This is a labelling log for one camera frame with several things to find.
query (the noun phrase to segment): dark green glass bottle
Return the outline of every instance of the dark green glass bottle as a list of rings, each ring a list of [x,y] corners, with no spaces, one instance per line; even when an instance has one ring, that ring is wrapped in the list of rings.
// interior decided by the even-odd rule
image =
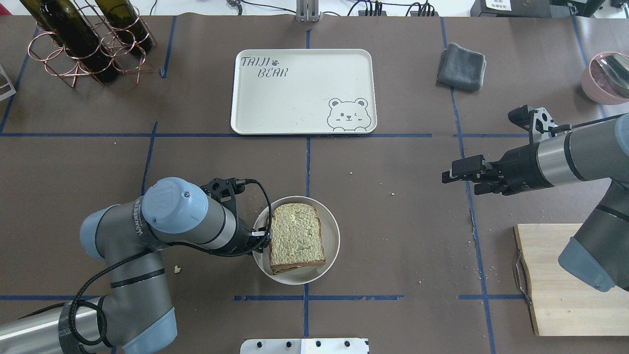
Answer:
[[[96,4],[101,8],[105,18],[111,23],[111,26],[115,28],[126,29],[126,31],[117,31],[118,38],[124,44],[131,44],[133,37],[136,42],[148,53],[153,47],[153,42],[148,36],[148,32],[142,25],[142,22],[138,19],[138,15],[135,13],[133,6],[129,3],[129,0],[96,0]],[[142,51],[137,48],[131,50],[134,55],[141,55]]]
[[[35,18],[35,21],[37,21],[37,25],[39,25],[39,27],[46,31],[46,32],[52,32],[52,29],[48,26],[48,24],[46,23],[46,21],[44,21],[44,19],[42,18],[42,13],[41,8],[42,8],[42,2],[40,0],[19,0],[22,5],[24,5],[24,7],[28,10],[28,12],[33,15],[33,17]],[[61,39],[59,39],[59,37],[57,37],[57,35],[52,34],[50,35],[50,37],[52,38],[53,42],[55,42],[55,44],[57,44],[58,47],[63,47],[64,44],[63,42],[61,42]]]
[[[81,64],[94,73],[103,83],[118,76],[111,58],[103,53],[109,51],[101,45],[99,37],[87,25],[70,0],[41,0],[41,14],[48,26]]]

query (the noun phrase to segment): pink cup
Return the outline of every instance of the pink cup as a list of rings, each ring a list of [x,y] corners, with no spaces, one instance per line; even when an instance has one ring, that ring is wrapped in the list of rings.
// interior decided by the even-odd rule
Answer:
[[[606,74],[596,62],[596,59],[606,57],[614,54],[615,52],[603,52],[597,54],[587,64],[583,75],[581,76],[581,87],[586,96],[594,102],[601,103],[602,105],[620,105],[622,103],[629,102],[629,98],[618,96],[614,92],[611,84],[606,78]]]

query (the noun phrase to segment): wooden cutting board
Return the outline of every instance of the wooden cutting board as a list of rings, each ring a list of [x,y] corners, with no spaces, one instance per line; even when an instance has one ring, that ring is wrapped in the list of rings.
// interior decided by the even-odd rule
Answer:
[[[515,227],[526,273],[535,334],[629,336],[629,292],[599,292],[559,266],[557,258],[581,224]]]

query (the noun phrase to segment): blue plastic cover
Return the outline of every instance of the blue plastic cover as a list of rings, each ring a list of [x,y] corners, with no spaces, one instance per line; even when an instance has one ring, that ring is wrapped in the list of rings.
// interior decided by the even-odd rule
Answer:
[[[574,237],[570,237],[559,255],[559,265],[596,290],[605,292],[616,285],[603,266]]]
[[[166,177],[142,198],[142,216],[156,230],[180,234],[197,227],[208,213],[208,196],[198,186]]]
[[[625,154],[629,156],[629,114],[623,115],[616,122],[616,140]]]
[[[175,308],[171,308],[144,332],[122,346],[126,354],[153,354],[166,348],[177,336]]]
[[[97,211],[83,220],[83,224],[81,224],[81,231],[79,231],[81,236],[81,246],[83,246],[90,257],[97,260],[104,260],[103,256],[98,253],[98,249],[96,249],[96,229],[98,228],[98,224],[100,224],[101,219],[107,210],[118,205],[119,204],[114,204],[108,208]]]

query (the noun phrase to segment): gray towel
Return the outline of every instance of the gray towel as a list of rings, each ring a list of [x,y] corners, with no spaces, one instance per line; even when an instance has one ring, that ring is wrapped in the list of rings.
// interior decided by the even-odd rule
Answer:
[[[439,60],[437,81],[456,88],[478,91],[485,75],[485,55],[465,49],[456,43],[448,44]]]

